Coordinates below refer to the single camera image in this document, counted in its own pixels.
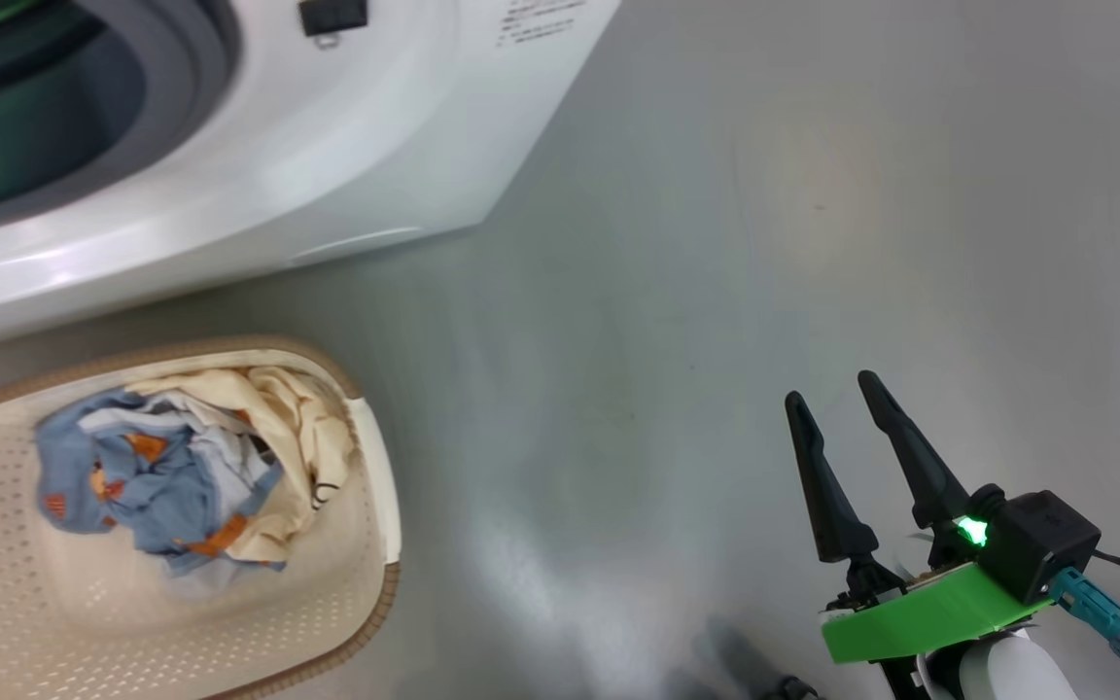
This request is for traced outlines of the cream perforated laundry basket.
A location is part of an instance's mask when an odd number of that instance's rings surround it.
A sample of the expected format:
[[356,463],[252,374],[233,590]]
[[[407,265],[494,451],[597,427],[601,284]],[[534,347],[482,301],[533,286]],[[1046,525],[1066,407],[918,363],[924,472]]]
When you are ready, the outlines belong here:
[[[37,421],[106,389],[239,365],[315,377],[354,424],[354,473],[283,572],[181,601],[128,532],[76,536],[46,523],[35,498]],[[395,480],[368,399],[302,342],[209,338],[0,388],[0,700],[265,700],[368,645],[395,603],[401,550]]]

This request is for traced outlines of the grey rubber door gasket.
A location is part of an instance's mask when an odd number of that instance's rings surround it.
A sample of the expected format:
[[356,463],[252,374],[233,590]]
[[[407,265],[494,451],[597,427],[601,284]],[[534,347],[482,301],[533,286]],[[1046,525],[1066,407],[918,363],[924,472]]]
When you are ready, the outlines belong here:
[[144,74],[144,103],[121,141],[80,172],[0,204],[0,226],[43,216],[160,162],[218,108],[240,50],[230,0],[80,0],[120,34]]

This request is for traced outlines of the black door latch socket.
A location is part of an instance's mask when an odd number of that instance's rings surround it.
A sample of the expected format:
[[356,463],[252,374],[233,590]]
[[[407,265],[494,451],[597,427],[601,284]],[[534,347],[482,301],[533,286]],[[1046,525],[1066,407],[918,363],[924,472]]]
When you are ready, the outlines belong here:
[[323,37],[368,26],[368,0],[299,0],[297,11],[307,37]]

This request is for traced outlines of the white front-load washing machine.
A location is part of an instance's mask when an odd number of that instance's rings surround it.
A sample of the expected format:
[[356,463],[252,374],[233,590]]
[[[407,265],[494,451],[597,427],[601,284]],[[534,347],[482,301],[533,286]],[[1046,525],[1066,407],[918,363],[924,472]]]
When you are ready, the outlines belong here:
[[503,0],[368,0],[307,37],[299,0],[230,0],[237,67],[160,162],[0,226],[0,340],[214,284],[383,228],[484,221],[622,0],[498,48]]

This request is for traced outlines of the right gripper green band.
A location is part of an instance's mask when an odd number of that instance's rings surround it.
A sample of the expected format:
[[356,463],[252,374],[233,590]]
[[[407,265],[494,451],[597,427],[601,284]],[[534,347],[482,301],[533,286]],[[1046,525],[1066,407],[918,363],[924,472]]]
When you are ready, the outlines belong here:
[[[962,517],[968,492],[920,426],[876,372],[860,371],[857,382],[905,475],[916,526],[937,528]],[[804,396],[791,391],[784,409],[819,561],[849,566],[848,589],[821,612],[822,638],[836,664],[889,663],[958,646],[1010,629],[1048,606],[1049,584],[1021,597],[977,563],[977,556],[991,550],[983,524],[943,528],[936,545],[955,550],[956,561],[927,573],[895,575],[875,561],[879,541],[827,461],[825,438]]]

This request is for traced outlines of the round white filter cover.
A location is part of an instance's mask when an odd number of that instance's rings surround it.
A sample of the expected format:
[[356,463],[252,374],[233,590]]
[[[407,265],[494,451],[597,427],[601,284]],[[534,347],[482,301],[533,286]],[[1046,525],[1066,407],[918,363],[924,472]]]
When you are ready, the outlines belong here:
[[307,249],[307,251],[297,253],[296,256],[289,256],[284,261],[284,264],[281,265],[281,269],[320,264],[321,262],[343,256],[356,256],[356,254],[362,252],[376,251],[379,248],[409,242],[409,240],[422,236],[423,234],[426,234],[426,231],[422,227],[390,227],[364,235],[351,236],[338,240],[338,242]]

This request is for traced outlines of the perforated steel washer drum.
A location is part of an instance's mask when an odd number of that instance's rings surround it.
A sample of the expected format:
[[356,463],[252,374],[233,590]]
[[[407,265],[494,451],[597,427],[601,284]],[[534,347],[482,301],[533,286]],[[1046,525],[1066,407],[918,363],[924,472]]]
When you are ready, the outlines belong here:
[[143,103],[133,52],[80,0],[0,0],[0,204],[93,164]]

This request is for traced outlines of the blue cartoon-print garment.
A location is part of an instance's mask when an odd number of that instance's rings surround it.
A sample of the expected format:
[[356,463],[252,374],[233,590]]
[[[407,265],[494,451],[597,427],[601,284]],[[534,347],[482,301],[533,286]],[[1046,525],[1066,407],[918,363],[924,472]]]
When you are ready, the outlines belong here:
[[37,505],[71,535],[125,528],[174,577],[221,557],[221,529],[265,505],[283,466],[245,418],[183,393],[116,388],[35,427]]

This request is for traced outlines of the black text notice sticker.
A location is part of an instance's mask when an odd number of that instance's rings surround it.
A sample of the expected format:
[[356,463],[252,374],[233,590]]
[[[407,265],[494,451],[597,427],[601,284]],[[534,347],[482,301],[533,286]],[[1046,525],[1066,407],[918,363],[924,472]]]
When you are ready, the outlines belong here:
[[588,0],[503,0],[495,45],[506,48],[572,31],[587,4]]

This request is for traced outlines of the cream white garment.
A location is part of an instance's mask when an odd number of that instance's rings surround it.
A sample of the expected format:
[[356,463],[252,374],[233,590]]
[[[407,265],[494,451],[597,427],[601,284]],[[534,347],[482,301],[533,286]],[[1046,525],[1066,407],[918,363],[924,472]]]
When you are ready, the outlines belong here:
[[218,515],[209,535],[178,541],[205,558],[284,563],[293,541],[314,526],[320,508],[354,474],[360,440],[345,407],[316,377],[259,365],[147,377],[127,390],[181,402],[206,422],[214,413],[235,418],[274,456],[276,482],[260,504]]

